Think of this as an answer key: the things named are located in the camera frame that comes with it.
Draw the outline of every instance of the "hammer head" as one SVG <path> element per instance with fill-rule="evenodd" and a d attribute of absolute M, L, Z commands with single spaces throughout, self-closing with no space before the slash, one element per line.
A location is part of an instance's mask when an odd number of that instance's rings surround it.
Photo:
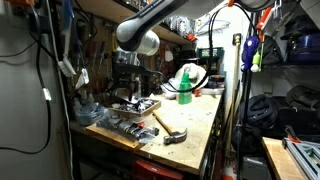
<path fill-rule="evenodd" d="M 163 142 L 165 145 L 169 145 L 171 143 L 180 143 L 187 139 L 187 134 L 187 129 L 183 133 L 173 132 L 170 136 L 165 136 Z"/>

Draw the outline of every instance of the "green spray bottle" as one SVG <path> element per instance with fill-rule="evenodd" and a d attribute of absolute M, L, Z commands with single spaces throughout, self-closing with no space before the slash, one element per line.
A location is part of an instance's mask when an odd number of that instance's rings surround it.
<path fill-rule="evenodd" d="M 182 80 L 180 83 L 180 90 L 187 90 L 187 89 L 191 89 L 191 83 L 189 80 L 189 68 L 187 68 L 182 76 Z M 179 104 L 188 104 L 192 101 L 192 92 L 183 92 L 183 93 L 179 93 L 179 97 L 178 97 L 178 103 Z"/>

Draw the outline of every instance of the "wooden workbench top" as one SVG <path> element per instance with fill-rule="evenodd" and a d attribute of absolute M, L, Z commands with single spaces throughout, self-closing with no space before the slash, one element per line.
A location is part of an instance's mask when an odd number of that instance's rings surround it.
<path fill-rule="evenodd" d="M 308 179 L 301 173 L 299 165 L 292 159 L 290 153 L 282 147 L 281 140 L 263 138 L 262 142 L 277 179 Z"/>
<path fill-rule="evenodd" d="M 168 133 L 151 115 L 146 118 L 145 124 L 159 128 L 159 135 L 134 152 L 161 164 L 198 175 L 221 96 L 193 97 L 192 102 L 185 105 L 179 105 L 176 100 L 166 100 L 163 96 L 156 98 L 161 100 L 161 107 L 157 109 L 161 118 L 166 122 L 170 121 L 170 126 L 174 129 L 187 128 L 187 139 L 179 144 L 164 145 L 163 137 Z M 94 137 L 122 149 L 130 150 L 136 147 L 135 143 L 124 141 L 123 138 L 116 142 L 116 135 L 101 128 L 89 126 L 88 130 L 101 135 Z"/>

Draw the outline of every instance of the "wooden hammer handle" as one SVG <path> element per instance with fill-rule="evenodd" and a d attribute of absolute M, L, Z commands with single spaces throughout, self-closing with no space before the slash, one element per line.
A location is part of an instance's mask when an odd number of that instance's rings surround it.
<path fill-rule="evenodd" d="M 160 117 L 160 114 L 159 114 L 156 110 L 153 110 L 152 113 L 153 113 L 153 115 L 156 117 L 156 119 L 158 120 L 158 122 L 162 125 L 162 127 L 163 127 L 163 128 L 169 133 L 169 135 L 171 136 L 171 135 L 172 135 L 172 130 L 171 130 L 171 128 L 170 128 L 168 125 L 166 125 L 166 124 L 162 121 L 162 119 L 161 119 L 161 117 Z"/>

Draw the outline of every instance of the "hammer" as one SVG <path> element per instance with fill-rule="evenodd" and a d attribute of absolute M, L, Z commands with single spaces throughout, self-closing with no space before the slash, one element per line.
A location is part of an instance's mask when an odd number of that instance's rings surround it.
<path fill-rule="evenodd" d="M 162 125 L 162 127 L 169 133 L 170 136 L 165 136 L 163 138 L 163 143 L 165 145 L 169 145 L 171 143 L 180 143 L 183 142 L 187 139 L 187 129 L 180 133 L 178 131 L 172 132 L 171 128 L 169 126 L 167 126 L 162 119 L 160 118 L 160 115 L 158 114 L 157 111 L 153 111 L 152 112 L 154 114 L 154 116 L 156 117 L 156 119 L 158 120 L 158 122 Z"/>

